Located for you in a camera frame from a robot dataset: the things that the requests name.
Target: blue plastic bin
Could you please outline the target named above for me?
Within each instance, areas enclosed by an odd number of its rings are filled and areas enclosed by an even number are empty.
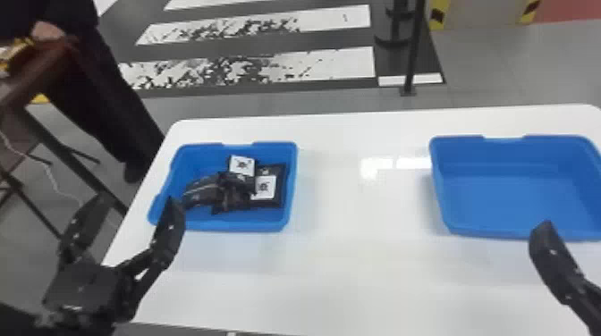
[[[588,139],[438,137],[430,154],[453,233],[526,239],[550,220],[564,239],[601,239],[601,158]]]
[[[203,176],[227,170],[230,155],[242,155],[258,160],[258,164],[286,164],[287,176],[282,189],[282,208],[259,208],[211,214],[210,206],[200,206],[186,212],[186,229],[198,231],[277,232],[290,220],[298,148],[292,142],[255,142],[251,145],[197,144],[182,146],[173,161],[165,185],[148,212],[148,220],[157,224],[169,196],[182,199],[188,183]]]

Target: black object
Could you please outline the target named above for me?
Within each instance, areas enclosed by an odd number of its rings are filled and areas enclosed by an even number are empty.
[[[229,188],[224,190],[224,199],[213,205],[211,214],[221,214],[235,210],[249,210],[250,208],[250,194],[248,192],[242,192],[236,188]]]
[[[282,207],[285,178],[285,164],[260,165],[257,168],[256,177],[257,193],[250,195],[250,205],[253,207]]]
[[[236,172],[221,172],[220,186],[225,189],[236,189],[240,192],[254,194],[255,190],[255,177],[247,176]]]
[[[415,77],[415,67],[418,59],[419,51],[419,36],[421,35],[421,26],[426,13],[426,0],[416,0],[415,10],[409,10],[409,0],[394,0],[393,9],[386,8],[386,15],[391,18],[390,39],[382,39],[375,37],[376,43],[386,49],[402,48],[407,45],[409,49],[409,61],[407,73],[405,75],[405,83],[401,91],[402,96],[415,95],[413,87],[413,78]],[[409,21],[413,19],[413,28],[410,38],[401,38],[399,29],[401,21]]]
[[[588,281],[549,221],[532,230],[529,253],[538,274],[555,298],[601,335],[601,289]]]
[[[0,302],[0,335],[54,336],[58,332],[36,327],[36,316]]]
[[[92,199],[63,236],[58,272],[42,301],[55,312],[54,329],[110,335],[114,323],[135,316],[140,301],[179,250],[185,219],[182,207],[169,198],[148,249],[116,267],[85,257],[113,202],[107,194]]]
[[[188,184],[183,191],[182,202],[184,209],[192,209],[195,206],[212,206],[222,202],[224,190],[220,186],[220,175],[206,176]]]
[[[148,168],[148,164],[141,164],[138,161],[128,162],[123,170],[123,180],[129,184],[138,183],[144,179],[148,173]]]
[[[92,0],[20,0],[0,11],[0,40],[28,36],[36,21],[52,22],[67,33],[96,27]]]

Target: person's hand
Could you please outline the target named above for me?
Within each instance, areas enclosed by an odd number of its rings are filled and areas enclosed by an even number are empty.
[[[54,41],[64,37],[64,31],[54,24],[38,21],[31,30],[31,37],[36,41]]]

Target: table surface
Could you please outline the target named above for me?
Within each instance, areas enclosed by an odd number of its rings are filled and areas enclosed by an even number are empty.
[[[591,105],[177,122],[104,264],[148,246],[147,212],[180,146],[290,140],[300,152],[284,231],[186,232],[135,322],[286,335],[584,335],[538,278],[526,241],[448,232],[427,145],[438,135],[580,134],[601,147],[600,127]],[[601,244],[569,247],[601,281]]]

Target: crosswalk marking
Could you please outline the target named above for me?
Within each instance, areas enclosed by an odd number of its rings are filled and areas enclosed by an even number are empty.
[[[171,0],[165,7],[166,11],[172,11],[176,9],[184,8],[195,8],[195,7],[212,7],[220,6],[225,4],[244,4],[244,3],[258,3],[264,1],[274,0]]]
[[[380,87],[398,87],[405,83],[405,75],[401,76],[381,76],[377,78]],[[443,75],[436,73],[416,73],[413,77],[413,84],[440,84],[443,83]]]
[[[227,87],[375,78],[371,46],[260,56],[121,63],[136,89]]]
[[[105,13],[117,0],[94,0],[94,4],[98,9],[98,15]]]
[[[150,25],[137,45],[242,38],[264,34],[303,33],[370,27],[369,5],[359,4],[285,13],[269,13]]]

